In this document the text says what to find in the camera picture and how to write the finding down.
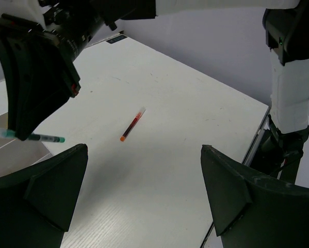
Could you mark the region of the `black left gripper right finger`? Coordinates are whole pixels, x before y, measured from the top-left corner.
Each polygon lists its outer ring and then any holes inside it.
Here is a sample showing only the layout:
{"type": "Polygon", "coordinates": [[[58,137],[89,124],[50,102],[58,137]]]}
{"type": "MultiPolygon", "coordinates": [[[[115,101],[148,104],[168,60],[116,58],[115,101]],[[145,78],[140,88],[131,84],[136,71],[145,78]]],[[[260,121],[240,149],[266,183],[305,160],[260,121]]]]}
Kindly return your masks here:
{"type": "Polygon", "coordinates": [[[210,145],[201,168],[224,247],[309,247],[309,188],[280,181],[210,145]]]}

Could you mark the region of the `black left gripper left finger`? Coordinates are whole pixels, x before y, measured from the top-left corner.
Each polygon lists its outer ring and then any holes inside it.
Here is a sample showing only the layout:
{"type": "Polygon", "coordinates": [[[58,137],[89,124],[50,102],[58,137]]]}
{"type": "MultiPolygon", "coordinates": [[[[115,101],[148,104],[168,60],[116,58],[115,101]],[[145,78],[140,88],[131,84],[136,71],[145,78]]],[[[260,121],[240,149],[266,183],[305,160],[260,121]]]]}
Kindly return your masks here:
{"type": "Polygon", "coordinates": [[[78,144],[0,177],[0,247],[60,247],[87,163],[88,147],[78,144]]]}

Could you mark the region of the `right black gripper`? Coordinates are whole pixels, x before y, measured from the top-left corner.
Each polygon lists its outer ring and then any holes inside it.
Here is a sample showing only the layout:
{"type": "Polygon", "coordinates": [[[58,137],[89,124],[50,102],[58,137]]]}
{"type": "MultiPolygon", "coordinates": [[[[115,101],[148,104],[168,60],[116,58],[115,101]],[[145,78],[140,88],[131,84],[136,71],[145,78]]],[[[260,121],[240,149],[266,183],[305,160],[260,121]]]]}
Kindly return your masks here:
{"type": "Polygon", "coordinates": [[[73,65],[104,22],[91,5],[55,5],[44,25],[4,11],[0,62],[8,94],[8,129],[26,140],[80,91],[73,65]]]}

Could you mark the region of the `green gel pen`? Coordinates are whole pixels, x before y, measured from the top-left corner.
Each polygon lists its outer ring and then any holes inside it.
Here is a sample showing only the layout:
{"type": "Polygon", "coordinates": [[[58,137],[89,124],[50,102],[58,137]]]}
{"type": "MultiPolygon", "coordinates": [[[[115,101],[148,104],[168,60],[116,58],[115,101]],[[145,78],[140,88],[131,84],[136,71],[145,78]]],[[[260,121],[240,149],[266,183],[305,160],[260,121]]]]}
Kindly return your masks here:
{"type": "MultiPolygon", "coordinates": [[[[17,136],[14,131],[9,129],[0,128],[0,138],[5,139],[16,139],[17,136]]],[[[29,141],[41,141],[41,142],[51,142],[51,143],[64,143],[66,139],[64,137],[59,136],[50,136],[44,134],[34,134],[29,135],[26,140],[29,141]]]]}

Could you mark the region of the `red pen orange cap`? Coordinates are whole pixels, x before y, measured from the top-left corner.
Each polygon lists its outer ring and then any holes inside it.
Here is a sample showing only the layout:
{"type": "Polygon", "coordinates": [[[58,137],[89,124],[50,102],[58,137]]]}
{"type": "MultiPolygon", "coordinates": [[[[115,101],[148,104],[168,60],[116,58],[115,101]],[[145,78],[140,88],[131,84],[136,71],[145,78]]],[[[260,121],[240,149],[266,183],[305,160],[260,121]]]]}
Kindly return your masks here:
{"type": "Polygon", "coordinates": [[[125,130],[125,132],[122,134],[122,136],[120,137],[120,141],[124,142],[126,140],[126,138],[128,137],[128,135],[130,134],[130,132],[132,131],[132,129],[135,127],[135,125],[137,124],[137,122],[139,121],[139,119],[143,116],[143,114],[145,113],[146,108],[143,107],[141,108],[138,113],[136,114],[136,116],[134,117],[133,121],[130,123],[130,125],[128,126],[128,128],[125,130]]]}

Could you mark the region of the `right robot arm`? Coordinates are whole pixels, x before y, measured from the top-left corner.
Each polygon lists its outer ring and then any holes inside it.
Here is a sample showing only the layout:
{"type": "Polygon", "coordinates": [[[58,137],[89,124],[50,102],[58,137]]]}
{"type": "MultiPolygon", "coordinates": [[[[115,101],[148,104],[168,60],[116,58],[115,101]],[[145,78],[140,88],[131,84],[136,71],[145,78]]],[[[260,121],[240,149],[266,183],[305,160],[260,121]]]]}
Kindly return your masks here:
{"type": "Polygon", "coordinates": [[[309,247],[309,1],[0,1],[8,122],[52,156],[0,176],[0,247],[309,247]],[[264,7],[271,107],[106,25],[264,7]]]}

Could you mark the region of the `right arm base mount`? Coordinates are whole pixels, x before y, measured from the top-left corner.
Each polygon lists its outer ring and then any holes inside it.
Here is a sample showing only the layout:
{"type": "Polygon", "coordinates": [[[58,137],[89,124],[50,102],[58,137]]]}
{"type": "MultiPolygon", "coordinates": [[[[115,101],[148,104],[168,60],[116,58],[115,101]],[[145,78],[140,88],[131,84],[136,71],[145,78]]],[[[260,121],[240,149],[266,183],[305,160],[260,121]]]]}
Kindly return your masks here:
{"type": "Polygon", "coordinates": [[[300,131],[282,133],[268,116],[269,137],[261,145],[261,155],[267,162],[264,173],[295,184],[304,143],[309,138],[309,126],[300,131]]]}

